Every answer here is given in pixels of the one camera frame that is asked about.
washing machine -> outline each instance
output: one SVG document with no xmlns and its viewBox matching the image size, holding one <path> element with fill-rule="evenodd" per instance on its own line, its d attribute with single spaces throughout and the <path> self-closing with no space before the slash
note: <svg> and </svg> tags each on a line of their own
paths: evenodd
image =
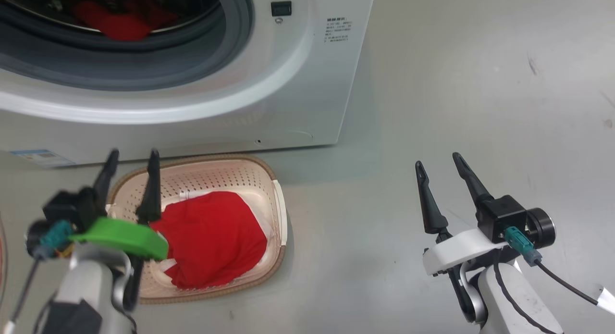
<svg viewBox="0 0 615 334">
<path fill-rule="evenodd" d="M 205 0 L 140 41 L 0 2 L 0 150 L 43 166 L 334 144 L 373 0 Z"/>
</svg>

red garment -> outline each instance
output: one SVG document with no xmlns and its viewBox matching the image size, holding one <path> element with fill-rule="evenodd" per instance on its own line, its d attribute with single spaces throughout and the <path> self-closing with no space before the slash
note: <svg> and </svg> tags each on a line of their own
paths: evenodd
<svg viewBox="0 0 615 334">
<path fill-rule="evenodd" d="M 73 15 L 109 38 L 119 41 L 138 41 L 152 30 L 177 19 L 154 0 L 121 0 L 117 4 L 124 12 L 111 12 L 99 0 L 63 0 Z"/>
<path fill-rule="evenodd" d="M 169 258 L 177 264 L 165 273 L 178 288 L 228 284 L 252 269 L 267 247 L 252 210 L 234 192 L 167 205 L 149 226 L 169 241 Z"/>
</svg>

floor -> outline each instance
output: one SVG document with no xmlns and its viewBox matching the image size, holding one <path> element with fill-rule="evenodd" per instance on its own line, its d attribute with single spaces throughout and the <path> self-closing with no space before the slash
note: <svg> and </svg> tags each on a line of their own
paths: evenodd
<svg viewBox="0 0 615 334">
<path fill-rule="evenodd" d="M 615 290 L 615 0 L 375 0 L 340 143 L 257 154 L 278 174 L 290 235 L 265 284 L 228 297 L 140 306 L 141 333 L 473 334 L 449 280 L 425 275 L 413 164 L 423 161 L 455 234 L 475 227 L 456 174 L 464 155 L 495 196 L 553 218 L 544 264 L 578 288 Z M 119 175 L 141 167 L 123 164 Z M 6 321 L 29 267 L 23 233 L 61 188 L 98 169 L 40 170 L 0 154 L 9 244 Z M 39 271 L 29 332 L 66 264 Z M 612 332 L 613 316 L 522 269 L 570 333 Z"/>
</svg>

beige plastic basket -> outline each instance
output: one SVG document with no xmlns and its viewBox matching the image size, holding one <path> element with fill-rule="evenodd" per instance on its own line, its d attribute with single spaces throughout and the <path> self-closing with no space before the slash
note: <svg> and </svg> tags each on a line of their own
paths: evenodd
<svg viewBox="0 0 615 334">
<path fill-rule="evenodd" d="M 136 222 L 136 207 L 143 198 L 148 174 L 145 168 L 123 177 L 111 190 L 109 214 Z M 282 188 L 263 161 L 249 155 L 194 157 L 160 166 L 162 209 L 180 201 L 180 194 L 208 190 L 233 191 L 252 209 L 255 217 L 272 229 L 261 261 L 250 271 L 224 286 L 180 290 L 171 284 L 156 262 L 148 262 L 141 277 L 143 304 L 178 303 L 219 297 L 259 285 L 275 273 L 286 249 L 286 206 Z"/>
</svg>

basket rim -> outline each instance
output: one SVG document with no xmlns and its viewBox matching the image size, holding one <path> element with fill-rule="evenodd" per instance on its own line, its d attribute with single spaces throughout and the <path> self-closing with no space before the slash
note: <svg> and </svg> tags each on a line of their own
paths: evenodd
<svg viewBox="0 0 615 334">
<path fill-rule="evenodd" d="M 271 170 L 271 168 L 266 163 L 264 163 L 264 161 L 252 155 L 246 155 L 246 154 L 220 154 L 220 155 L 185 157 L 185 158 L 174 160 L 174 161 L 164 161 L 160 165 L 160 169 L 162 170 L 163 168 L 170 168 L 170 167 L 181 166 L 181 165 L 189 165 L 191 163 L 202 163 L 202 162 L 207 162 L 207 161 L 251 161 L 253 163 L 258 164 L 260 167 L 262 167 L 267 172 L 267 174 L 270 176 L 271 181 L 277 180 L 277 178 L 275 178 L 275 174 L 273 170 Z M 115 183 L 115 185 L 109 192 L 107 204 L 110 204 L 110 205 L 114 204 L 116 200 L 117 192 L 119 192 L 119 189 L 121 189 L 121 187 L 123 187 L 123 185 L 125 185 L 125 183 L 127 183 L 130 179 L 138 176 L 139 174 L 143 174 L 145 172 L 147 172 L 147 167 L 141 167 L 121 177 L 121 179 L 119 179 L 119 181 Z M 212 297 L 221 297 L 223 295 L 228 295 L 231 293 L 239 292 L 241 290 L 245 290 L 247 288 L 258 286 L 262 284 L 263 282 L 267 281 L 269 278 L 271 278 L 271 276 L 273 276 L 273 274 L 277 271 L 277 269 L 279 269 L 284 259 L 285 251 L 286 251 L 286 246 L 281 246 L 279 253 L 277 255 L 277 260 L 275 260 L 275 263 L 272 266 L 272 268 L 262 277 L 254 281 L 247 282 L 246 284 L 235 285 L 235 286 L 231 286 L 229 288 L 225 288 L 222 290 L 202 293 L 200 295 L 185 295 L 185 296 L 176 296 L 176 297 L 141 297 L 140 296 L 139 302 L 141 304 L 171 304 L 171 303 L 181 303 L 181 302 L 187 302 L 187 301 L 197 301 L 197 300 L 202 300 L 202 299 L 209 299 Z"/>
</svg>

